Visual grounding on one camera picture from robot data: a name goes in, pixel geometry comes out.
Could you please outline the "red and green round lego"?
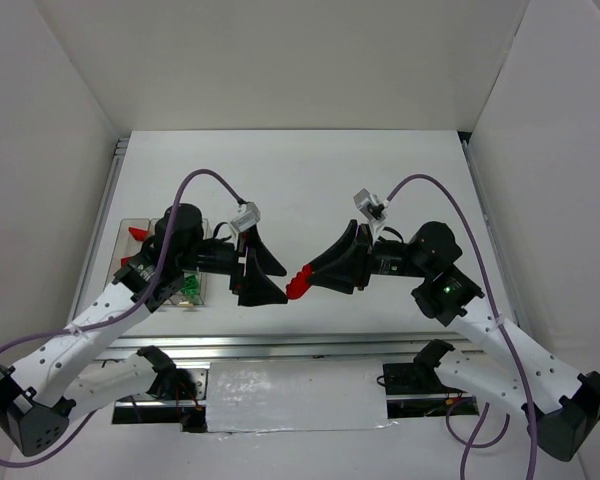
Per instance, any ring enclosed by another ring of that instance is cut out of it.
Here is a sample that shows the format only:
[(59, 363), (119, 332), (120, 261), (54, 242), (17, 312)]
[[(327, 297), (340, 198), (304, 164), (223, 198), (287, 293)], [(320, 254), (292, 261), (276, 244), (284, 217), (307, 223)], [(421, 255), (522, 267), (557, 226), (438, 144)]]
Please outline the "red and green round lego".
[(313, 274), (311, 264), (306, 264), (286, 285), (286, 296), (289, 300), (298, 300), (311, 288), (309, 278)]

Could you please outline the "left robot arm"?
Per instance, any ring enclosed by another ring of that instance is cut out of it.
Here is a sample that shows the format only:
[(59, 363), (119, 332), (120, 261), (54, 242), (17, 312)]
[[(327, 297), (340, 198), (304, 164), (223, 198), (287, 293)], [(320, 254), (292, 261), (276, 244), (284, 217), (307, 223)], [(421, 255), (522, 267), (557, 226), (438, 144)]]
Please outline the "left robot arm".
[(284, 304), (272, 282), (285, 268), (264, 246), (260, 212), (244, 203), (229, 223), (235, 240), (207, 237), (198, 207), (166, 210), (140, 250), (117, 270), (100, 296), (65, 335), (11, 366), (0, 364), (0, 427), (26, 457), (56, 443), (77, 418), (132, 395), (197, 401), (192, 375), (160, 348), (145, 346), (112, 367), (87, 366), (131, 327), (178, 294), (194, 272), (227, 275), (244, 307)]

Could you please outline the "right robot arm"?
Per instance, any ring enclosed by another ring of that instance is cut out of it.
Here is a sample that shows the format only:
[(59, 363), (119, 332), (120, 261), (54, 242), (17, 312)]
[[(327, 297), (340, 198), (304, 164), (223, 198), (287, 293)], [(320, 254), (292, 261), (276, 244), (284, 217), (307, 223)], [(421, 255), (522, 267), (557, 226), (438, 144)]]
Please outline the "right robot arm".
[(404, 242), (375, 241), (369, 225), (352, 220), (301, 272), (308, 286), (344, 294), (364, 289), (374, 275), (420, 279), (411, 295), (421, 313), (498, 364), (476, 364), (450, 343), (432, 340), (413, 360), (421, 382), (498, 405), (526, 420), (541, 450), (571, 460), (600, 421), (600, 373), (578, 371), (496, 316), (481, 288), (455, 266), (461, 254), (453, 232), (441, 222), (424, 224)]

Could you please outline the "clear container right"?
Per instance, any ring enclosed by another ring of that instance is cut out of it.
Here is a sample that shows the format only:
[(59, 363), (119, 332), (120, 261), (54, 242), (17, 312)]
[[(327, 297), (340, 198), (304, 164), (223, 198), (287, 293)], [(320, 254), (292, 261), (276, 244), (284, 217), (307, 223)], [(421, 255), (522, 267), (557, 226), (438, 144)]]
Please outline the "clear container right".
[(203, 306), (206, 296), (207, 274), (186, 270), (183, 285), (165, 302), (165, 307), (194, 309)]

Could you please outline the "clear container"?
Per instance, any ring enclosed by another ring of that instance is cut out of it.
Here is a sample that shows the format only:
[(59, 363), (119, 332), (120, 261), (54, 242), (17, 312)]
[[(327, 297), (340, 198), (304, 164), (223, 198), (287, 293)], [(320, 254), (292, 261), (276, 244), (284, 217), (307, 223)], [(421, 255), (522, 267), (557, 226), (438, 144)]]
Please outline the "clear container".
[(165, 302), (165, 307), (194, 309), (203, 306), (206, 296), (207, 274), (186, 270), (183, 285)]
[(113, 280), (114, 274), (123, 266), (120, 259), (136, 255), (142, 247), (143, 242), (135, 241), (128, 232), (129, 227), (137, 227), (150, 231), (153, 234), (153, 221), (148, 218), (126, 218), (120, 222), (118, 233), (114, 242), (113, 253), (109, 264), (106, 283)]

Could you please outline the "red curved lego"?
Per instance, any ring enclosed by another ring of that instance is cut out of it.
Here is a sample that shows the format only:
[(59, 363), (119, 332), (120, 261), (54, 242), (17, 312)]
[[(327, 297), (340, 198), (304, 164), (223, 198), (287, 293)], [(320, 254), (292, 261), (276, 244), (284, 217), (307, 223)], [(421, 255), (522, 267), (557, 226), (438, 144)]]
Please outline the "red curved lego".
[(137, 227), (129, 227), (128, 232), (131, 235), (131, 237), (137, 242), (144, 242), (150, 236), (149, 230)]

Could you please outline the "aluminium rail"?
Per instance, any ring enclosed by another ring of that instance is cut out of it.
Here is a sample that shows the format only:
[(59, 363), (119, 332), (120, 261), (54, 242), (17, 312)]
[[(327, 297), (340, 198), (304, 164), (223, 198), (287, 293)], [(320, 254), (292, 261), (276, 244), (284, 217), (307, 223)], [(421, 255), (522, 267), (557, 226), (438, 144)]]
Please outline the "aluminium rail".
[(320, 335), (248, 335), (123, 337), (96, 359), (122, 360), (142, 347), (156, 346), (173, 360), (332, 358), (404, 356), (418, 353), (431, 340), (443, 340), (464, 352), (479, 347), (454, 333), (380, 333)]

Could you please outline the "clear container left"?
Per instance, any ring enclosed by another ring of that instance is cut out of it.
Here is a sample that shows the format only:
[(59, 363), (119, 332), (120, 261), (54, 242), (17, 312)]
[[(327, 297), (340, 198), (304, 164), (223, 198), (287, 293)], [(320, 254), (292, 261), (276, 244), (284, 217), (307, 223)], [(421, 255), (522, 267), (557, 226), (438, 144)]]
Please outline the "clear container left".
[(106, 283), (113, 280), (114, 274), (123, 266), (120, 259), (136, 255), (142, 247), (143, 242), (135, 241), (128, 232), (129, 227), (137, 227), (150, 231), (153, 234), (153, 221), (148, 218), (126, 218), (120, 222), (118, 233), (114, 242), (113, 253), (109, 264)]

